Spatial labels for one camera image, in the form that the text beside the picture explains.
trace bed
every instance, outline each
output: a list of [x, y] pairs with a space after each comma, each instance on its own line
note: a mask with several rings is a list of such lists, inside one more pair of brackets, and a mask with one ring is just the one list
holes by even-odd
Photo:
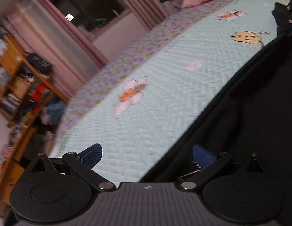
[[271, 11], [288, 1], [214, 0], [165, 20], [77, 93], [50, 156], [100, 143], [103, 157], [93, 170], [117, 186], [138, 182], [277, 37]]

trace metal screw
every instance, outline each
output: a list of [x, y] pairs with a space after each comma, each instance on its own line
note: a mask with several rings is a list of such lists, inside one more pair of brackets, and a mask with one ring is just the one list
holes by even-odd
[[102, 190], [107, 190], [113, 188], [113, 183], [111, 182], [102, 182], [99, 184], [99, 188]]
[[182, 188], [184, 189], [194, 189], [196, 187], [196, 184], [194, 182], [183, 182], [181, 184]]

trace curtain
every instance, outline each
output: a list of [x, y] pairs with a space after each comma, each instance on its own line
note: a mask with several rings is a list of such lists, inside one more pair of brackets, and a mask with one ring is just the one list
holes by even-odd
[[96, 49], [88, 39], [74, 26], [65, 19], [63, 13], [55, 7], [49, 0], [38, 0], [39, 3], [49, 12], [56, 22], [82, 47], [82, 49], [95, 61], [99, 67], [103, 67], [108, 60]]
[[103, 67], [105, 58], [99, 53], [98, 59], [103, 61], [96, 64], [38, 0], [17, 3], [4, 26], [24, 50], [37, 53], [53, 65], [55, 85], [68, 97], [74, 96]]
[[149, 30], [167, 17], [159, 0], [123, 0], [123, 2], [143, 21]]

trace wooden bookshelf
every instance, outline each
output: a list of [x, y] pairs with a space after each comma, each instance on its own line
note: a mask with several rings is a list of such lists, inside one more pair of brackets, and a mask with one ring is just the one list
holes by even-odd
[[[46, 76], [42, 75], [37, 69], [35, 69], [26, 60], [26, 56], [23, 54], [23, 49], [12, 36], [4, 35], [4, 39], [8, 43], [9, 46], [8, 46], [8, 50], [5, 52], [5, 54], [3, 55], [0, 61], [0, 66], [4, 67], [6, 72], [8, 72], [9, 74], [11, 73], [10, 74], [11, 78], [5, 87], [0, 87], [0, 99], [3, 96], [5, 96], [9, 91], [15, 94], [15, 91], [17, 88], [13, 86], [12, 82], [14, 81], [17, 74], [19, 73], [21, 64], [26, 65], [30, 69], [30, 71], [34, 74], [35, 79], [36, 80], [38, 79], [40, 80], [40, 82], [43, 82], [44, 85], [49, 89], [49, 92], [46, 94], [42, 102], [37, 103], [40, 105], [40, 108], [36, 109], [35, 111], [32, 111], [30, 118], [27, 119], [26, 122], [21, 125], [22, 130], [19, 135], [19, 138], [18, 139], [15, 138], [15, 140], [13, 141], [14, 145], [13, 145], [13, 150], [11, 152], [11, 155], [4, 163], [2, 173], [0, 176], [0, 200], [5, 202], [6, 204], [9, 204], [10, 192], [14, 184], [17, 182], [18, 178], [21, 176], [22, 172], [24, 171], [24, 169], [18, 164], [18, 162], [20, 162], [29, 141], [33, 133], [35, 132], [35, 128], [32, 127], [32, 124], [34, 123], [35, 119], [40, 115], [43, 108], [48, 105], [48, 103], [51, 101], [51, 99], [55, 95], [59, 97], [65, 103], [68, 102], [68, 98], [63, 93], [61, 93], [60, 90], [57, 89], [57, 87], [54, 86], [54, 84], [46, 78]], [[6, 115], [5, 112], [0, 108], [0, 113], [9, 122], [10, 125], [19, 126], [19, 123], [15, 123], [16, 121], [14, 122], [14, 117], [17, 115], [17, 112], [19, 111], [21, 104], [23, 103], [24, 99], [28, 95], [29, 89], [30, 87], [28, 88], [23, 98], [20, 99], [20, 103], [17, 108], [17, 111], [15, 112], [13, 116]]]

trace black fabric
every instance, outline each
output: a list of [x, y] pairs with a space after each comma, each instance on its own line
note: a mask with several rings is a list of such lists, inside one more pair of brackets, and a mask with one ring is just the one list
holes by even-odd
[[195, 144], [237, 160], [258, 153], [285, 192], [278, 222], [292, 225], [292, 39], [280, 35], [246, 63], [142, 181], [176, 181]]
[[274, 16], [276, 23], [278, 25], [277, 34], [285, 32], [288, 28], [291, 27], [289, 23], [289, 10], [287, 7], [280, 3], [275, 3], [275, 9], [272, 11], [272, 15]]

